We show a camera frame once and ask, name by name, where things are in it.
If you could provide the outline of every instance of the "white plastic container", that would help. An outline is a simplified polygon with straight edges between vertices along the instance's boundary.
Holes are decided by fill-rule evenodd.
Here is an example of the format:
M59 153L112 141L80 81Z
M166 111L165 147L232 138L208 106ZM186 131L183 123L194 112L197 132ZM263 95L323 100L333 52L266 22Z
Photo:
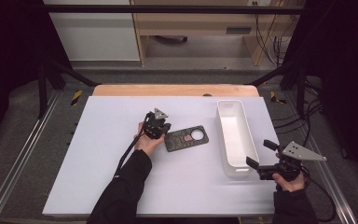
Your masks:
M217 131L223 167L230 177L246 177L253 168L246 164L246 157L259 162L255 144L241 101L217 102Z

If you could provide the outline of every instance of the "metal bracket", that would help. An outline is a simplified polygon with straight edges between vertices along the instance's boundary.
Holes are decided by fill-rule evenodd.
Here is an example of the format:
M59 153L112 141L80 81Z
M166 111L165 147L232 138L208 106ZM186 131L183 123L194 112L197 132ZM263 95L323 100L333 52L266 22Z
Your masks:
M295 142L291 142L282 151L282 154L300 161L327 161L326 157L321 156Z
M167 114L155 108L155 119L166 119L167 117L168 117Z

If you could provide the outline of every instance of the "white table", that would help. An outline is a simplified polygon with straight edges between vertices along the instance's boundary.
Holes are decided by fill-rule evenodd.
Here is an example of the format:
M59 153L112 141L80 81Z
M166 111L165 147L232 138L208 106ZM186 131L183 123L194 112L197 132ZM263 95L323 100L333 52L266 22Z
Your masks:
M256 171L232 179L223 171L216 131L218 100L241 100L261 165L276 163L264 139L278 143L261 97L91 96L49 194L43 214L88 216L132 137L155 107L167 113L171 131L203 125L210 142L174 152L160 145L152 157L138 204L140 217L244 217L273 214L273 181Z

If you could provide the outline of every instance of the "cable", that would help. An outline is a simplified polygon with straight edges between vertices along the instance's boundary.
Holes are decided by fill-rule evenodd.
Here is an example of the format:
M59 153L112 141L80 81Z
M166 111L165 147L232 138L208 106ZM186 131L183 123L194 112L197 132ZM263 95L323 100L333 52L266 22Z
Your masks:
M118 177L118 172L120 171L121 166L124 163L124 160L126 160L127 156L129 155L130 151L132 150L133 146L135 146L135 144L142 137L142 135L144 135L144 133L142 133L142 132L144 131L146 120L150 116L149 114L150 113L146 114L141 130L138 132L138 135L133 138L133 141L131 142L130 146L127 148L127 150L124 152L123 156L120 158L120 161L118 162L118 166L117 166L115 174L114 174L114 177Z
M291 115L287 118L284 118L284 119L272 119L272 121L290 119L291 117L294 117L295 115L297 115L297 114L293 114L293 115Z
M317 110L315 110L315 109L318 108L318 106L322 105L322 104L317 104L317 105L314 106L312 109L310 109L310 105L313 104L314 102L316 102L316 100L319 100L319 99L315 99L314 101L312 101L312 102L309 104L309 110L307 110L307 114L306 114L307 117L309 117L310 115L314 114L314 113L317 111ZM288 122L288 123L285 123L285 124L283 124L283 125L280 125L280 126L276 126L276 127L274 127L274 129L279 129L279 128L282 128L282 127L289 126L290 124L293 124L293 123L295 123L295 122L298 121L298 120L301 120L301 118L294 119L294 120L292 120L292 121L290 121L290 122Z
M310 105L312 105L316 101L319 101L319 99L314 99L312 102L310 102L308 104L308 107L307 107L307 112L308 113L310 112ZM308 130L307 130L307 134L305 135L304 142L302 144L303 147L307 144L308 138L310 137L310 116L307 116L307 123L308 123Z
M268 60L269 60L271 63L274 63L274 64L276 64L276 63L275 63L275 62L272 60L272 58L270 57L269 51L268 51L268 49L267 49L267 47L266 47L266 43L267 43L267 41L268 41L268 39L269 39L269 34L270 34L270 32L271 32L272 26L273 26L273 24L275 23L275 21L277 20L278 17L279 17L279 15L275 15L275 16L274 16L274 19L272 20L271 25L270 25L269 28L268 28L266 40L264 40L264 39L263 39L263 36L261 35L260 29L259 29L258 14L255 14L255 38L256 38L257 43L258 43L258 45L260 46L260 48L261 48L261 49L263 50L263 52L266 54Z
M277 67L278 67L279 65L272 60L271 53L269 52L269 49L270 49L270 48L268 48L268 51L267 51L267 53L268 53L268 59L269 59L270 62L272 62L273 64L277 65Z
M289 130L289 131L286 131L286 132L277 133L277 134L284 134L284 133L290 133L290 132L293 132L293 131L295 131L295 130L297 130L297 129L301 128L302 126L304 126L306 123L307 123L307 122L303 122L300 126L295 127L295 128L294 128L294 129L292 129L292 130Z
M328 200L330 201L331 203L331 206L333 208L333 212L331 214L331 216L329 218L326 218L326 219L320 219L318 218L318 221L320 222L330 222L332 221L335 217L336 217L336 214L337 214L337 207L336 207L336 204L334 203L334 200L333 198L330 196L330 194L327 192L327 190L322 186L320 185L318 182L316 182L314 179L312 179L310 177L310 171L307 169L307 167L305 166L301 166L301 169L300 171L305 175L305 177L310 180L310 182L312 182L313 184L315 184L319 189L322 190L322 192L327 196Z
M298 18L295 15L290 15L290 18L292 20L292 22L289 24L289 26L286 27L286 29L283 31L282 36L274 36L274 40L272 42L273 44L273 49L274 49L274 55L276 57L276 62L274 62L274 64L276 64L277 66L281 65L282 63L280 63L280 59L284 59L284 55L286 54L286 52L281 52L281 46L282 46L282 42L286 42L288 41L291 37L287 37L287 39L282 40L282 37L285 35L285 33L295 24L297 23Z

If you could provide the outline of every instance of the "circular hole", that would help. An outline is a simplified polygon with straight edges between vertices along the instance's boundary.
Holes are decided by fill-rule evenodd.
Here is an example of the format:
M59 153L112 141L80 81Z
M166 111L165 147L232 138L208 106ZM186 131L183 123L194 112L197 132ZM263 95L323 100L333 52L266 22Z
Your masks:
M203 131L201 130L194 130L193 132L191 132L191 137L194 139L194 140L201 140L203 138Z

